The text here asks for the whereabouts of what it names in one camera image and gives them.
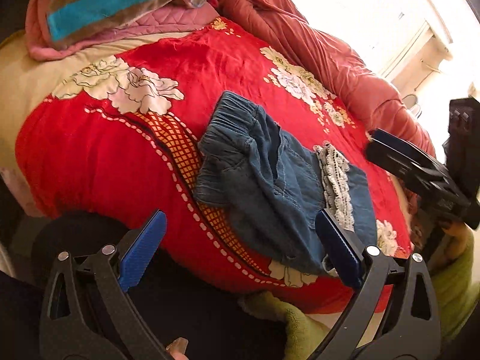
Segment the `person's right hand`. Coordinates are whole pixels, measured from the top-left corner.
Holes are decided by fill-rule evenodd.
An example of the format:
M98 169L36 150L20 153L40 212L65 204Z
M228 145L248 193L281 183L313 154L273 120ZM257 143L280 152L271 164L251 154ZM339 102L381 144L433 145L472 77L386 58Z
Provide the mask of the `person's right hand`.
M430 271L452 264L465 251L470 228L465 216L470 205L451 193L413 194L408 199L411 242Z

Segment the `person's left hand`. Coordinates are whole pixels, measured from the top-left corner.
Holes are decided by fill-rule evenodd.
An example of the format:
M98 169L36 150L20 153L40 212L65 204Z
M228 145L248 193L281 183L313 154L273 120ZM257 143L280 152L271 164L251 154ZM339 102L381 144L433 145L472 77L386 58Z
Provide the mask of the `person's left hand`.
M185 355L187 345L187 339L178 337L166 347L166 350L175 360L188 360L187 356Z

